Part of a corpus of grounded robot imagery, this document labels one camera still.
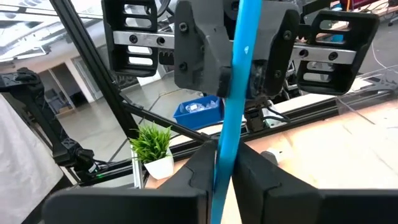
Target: blue container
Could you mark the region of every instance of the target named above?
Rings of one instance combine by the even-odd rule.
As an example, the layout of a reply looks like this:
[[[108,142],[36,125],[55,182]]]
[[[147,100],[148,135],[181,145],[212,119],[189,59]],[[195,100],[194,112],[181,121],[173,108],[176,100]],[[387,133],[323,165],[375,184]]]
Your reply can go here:
[[[213,100],[217,107],[210,108],[207,110],[197,111],[189,113],[185,107],[191,103],[200,103],[206,106]],[[187,101],[179,104],[173,118],[178,124],[181,124],[187,128],[200,129],[205,126],[215,124],[223,120],[223,115],[221,112],[220,99],[217,96],[206,96],[199,99]]]

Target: floor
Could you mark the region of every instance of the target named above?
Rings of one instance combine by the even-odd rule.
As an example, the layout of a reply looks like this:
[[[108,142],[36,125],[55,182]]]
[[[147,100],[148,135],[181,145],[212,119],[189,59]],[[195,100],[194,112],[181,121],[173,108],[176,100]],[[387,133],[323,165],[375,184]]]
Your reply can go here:
[[[386,23],[381,24],[374,39],[374,52],[384,66],[398,64],[397,37],[398,24],[392,27],[388,27]],[[360,72],[371,72],[380,68],[382,65],[375,61],[370,48]],[[124,93],[134,103],[168,119],[173,119],[179,103],[200,97],[199,92],[178,88],[172,75],[146,86],[133,86]],[[134,116],[134,119],[137,123],[141,122],[140,117]],[[130,158],[129,144],[123,144],[126,135],[104,99],[84,105],[60,121],[71,138],[77,140],[84,148],[94,150],[96,159],[120,161]],[[117,187],[130,183],[131,175],[98,186]]]

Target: white wall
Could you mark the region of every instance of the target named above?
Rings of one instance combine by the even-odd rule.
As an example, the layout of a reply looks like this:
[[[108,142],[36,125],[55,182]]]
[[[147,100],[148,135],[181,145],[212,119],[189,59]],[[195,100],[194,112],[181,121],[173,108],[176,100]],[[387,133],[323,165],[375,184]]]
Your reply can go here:
[[[102,46],[106,43],[102,21],[89,27],[87,30],[91,38],[93,39],[93,42],[96,45],[96,47]],[[79,55],[80,54],[73,43],[68,44],[65,40],[63,40],[51,45],[51,52],[48,55],[28,58],[25,60],[18,60],[14,62],[16,66],[15,68],[2,69],[0,67],[0,71],[15,72],[18,68],[27,67],[30,70],[39,73],[43,72],[44,70],[48,70],[52,67],[55,67],[57,65],[60,65],[62,63],[65,63],[69,68],[69,71],[75,78],[78,86],[80,87],[87,101],[91,103],[95,99],[91,95],[91,92],[89,91],[87,84],[84,82],[78,70],[71,61],[72,58],[75,58]]]

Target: blue stick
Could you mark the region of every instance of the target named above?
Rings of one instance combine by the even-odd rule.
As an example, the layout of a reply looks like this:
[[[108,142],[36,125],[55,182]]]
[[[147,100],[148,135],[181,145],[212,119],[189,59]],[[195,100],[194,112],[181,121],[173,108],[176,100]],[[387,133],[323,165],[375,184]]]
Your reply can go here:
[[[233,44],[231,89],[226,99],[224,125],[218,146],[219,158],[215,168],[212,224],[221,223],[226,192],[238,152],[246,88],[261,15],[261,2],[262,0],[240,0],[239,3]]]

